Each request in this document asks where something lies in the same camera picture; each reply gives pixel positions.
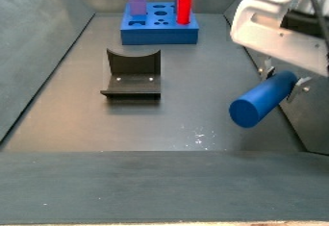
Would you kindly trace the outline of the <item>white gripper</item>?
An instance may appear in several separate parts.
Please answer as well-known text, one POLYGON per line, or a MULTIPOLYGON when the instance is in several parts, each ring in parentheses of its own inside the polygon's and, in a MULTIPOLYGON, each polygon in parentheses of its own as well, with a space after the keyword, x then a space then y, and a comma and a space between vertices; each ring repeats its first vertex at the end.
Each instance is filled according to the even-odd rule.
MULTIPOLYGON (((242 0, 230 31, 242 46, 329 77, 329 0, 242 0)), ((267 80, 275 71, 271 58, 258 73, 267 80)), ((286 102, 310 91, 313 78, 299 78, 286 102)))

